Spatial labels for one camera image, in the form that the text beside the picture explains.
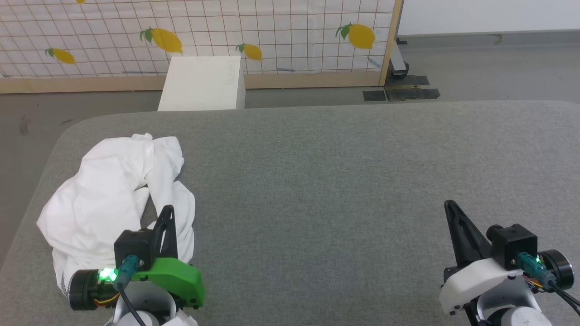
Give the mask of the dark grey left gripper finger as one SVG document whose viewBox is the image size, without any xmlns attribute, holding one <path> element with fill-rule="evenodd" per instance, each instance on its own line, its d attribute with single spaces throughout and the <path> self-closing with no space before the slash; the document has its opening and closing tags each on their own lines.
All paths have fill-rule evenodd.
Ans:
<svg viewBox="0 0 580 326">
<path fill-rule="evenodd" d="M 168 216 L 166 219 L 166 256 L 170 258 L 178 258 L 178 244 L 175 225 L 175 212 L 173 206 L 166 206 L 168 208 Z"/>
<path fill-rule="evenodd" d="M 168 229 L 168 222 L 169 222 L 169 206 L 164 206 L 153 227 L 155 251 L 157 254 L 157 258 L 165 257 L 164 248 L 165 248 L 166 233 Z"/>
</svg>

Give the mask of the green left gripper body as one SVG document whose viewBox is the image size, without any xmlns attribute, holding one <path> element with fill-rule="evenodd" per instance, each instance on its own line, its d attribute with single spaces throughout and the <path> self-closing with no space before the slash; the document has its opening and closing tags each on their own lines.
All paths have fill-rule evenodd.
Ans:
<svg viewBox="0 0 580 326">
<path fill-rule="evenodd" d="M 199 309 L 205 304 L 201 273 L 177 258 L 156 258 L 149 270 L 136 272 L 131 281 L 153 283 L 178 297 L 186 307 Z"/>
</svg>

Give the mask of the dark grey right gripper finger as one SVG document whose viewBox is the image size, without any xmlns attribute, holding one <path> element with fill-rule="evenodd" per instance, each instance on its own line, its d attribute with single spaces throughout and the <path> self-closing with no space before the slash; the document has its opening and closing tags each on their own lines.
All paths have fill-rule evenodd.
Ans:
<svg viewBox="0 0 580 326">
<path fill-rule="evenodd" d="M 472 252 L 471 262 L 490 258 L 491 244 L 472 221 L 469 235 Z"/>
<path fill-rule="evenodd" d="M 455 201 L 445 201 L 444 210 L 451 236 L 452 248 L 455 254 L 456 266 L 464 268 L 472 261 L 470 243 L 470 223 L 464 211 Z"/>
</svg>

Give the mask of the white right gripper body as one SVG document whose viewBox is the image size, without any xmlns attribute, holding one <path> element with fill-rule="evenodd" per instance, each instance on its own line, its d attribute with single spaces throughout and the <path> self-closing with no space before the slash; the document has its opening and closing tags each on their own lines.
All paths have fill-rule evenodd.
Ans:
<svg viewBox="0 0 580 326">
<path fill-rule="evenodd" d="M 483 293 L 493 289 L 508 277 L 516 277 L 522 270 L 506 270 L 493 258 L 472 262 L 445 281 L 439 294 L 444 313 L 451 313 Z"/>
</svg>

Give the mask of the white shirt with grey stitching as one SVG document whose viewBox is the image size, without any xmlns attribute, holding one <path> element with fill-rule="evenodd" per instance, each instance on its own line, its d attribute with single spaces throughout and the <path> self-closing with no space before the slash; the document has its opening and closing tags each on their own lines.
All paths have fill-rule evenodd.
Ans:
<svg viewBox="0 0 580 326">
<path fill-rule="evenodd" d="M 122 231 L 141 229 L 148 200 L 157 213 L 174 207 L 178 258 L 190 262 L 195 197 L 177 180 L 183 164 L 174 136 L 108 138 L 88 151 L 79 171 L 54 192 L 37 220 L 53 249 L 56 283 L 64 295 L 76 271 L 115 266 L 113 244 Z"/>
</svg>

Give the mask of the white box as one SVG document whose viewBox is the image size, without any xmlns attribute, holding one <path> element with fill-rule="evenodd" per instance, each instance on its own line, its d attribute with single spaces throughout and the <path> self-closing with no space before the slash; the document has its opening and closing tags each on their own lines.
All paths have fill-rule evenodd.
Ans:
<svg viewBox="0 0 580 326">
<path fill-rule="evenodd" d="M 240 56 L 172 57 L 158 111 L 244 109 L 245 95 Z"/>
</svg>

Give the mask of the grey metal partition stand foot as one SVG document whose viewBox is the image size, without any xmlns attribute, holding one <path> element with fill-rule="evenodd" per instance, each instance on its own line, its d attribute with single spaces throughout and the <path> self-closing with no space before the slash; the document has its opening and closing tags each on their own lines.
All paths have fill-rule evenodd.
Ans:
<svg viewBox="0 0 580 326">
<path fill-rule="evenodd" d="M 407 41 L 400 41 L 396 38 L 390 54 L 390 73 L 394 78 L 404 78 L 409 72 L 409 65 L 402 58 L 399 45 L 406 45 Z"/>
</svg>

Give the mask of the lemon print grid partition panel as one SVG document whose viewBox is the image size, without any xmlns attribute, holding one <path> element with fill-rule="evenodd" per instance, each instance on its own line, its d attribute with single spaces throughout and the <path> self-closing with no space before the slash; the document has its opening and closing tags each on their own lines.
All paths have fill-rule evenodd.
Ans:
<svg viewBox="0 0 580 326">
<path fill-rule="evenodd" d="M 160 90 L 237 56 L 250 89 L 383 86 L 404 0 L 0 0 L 0 94 Z"/>
</svg>

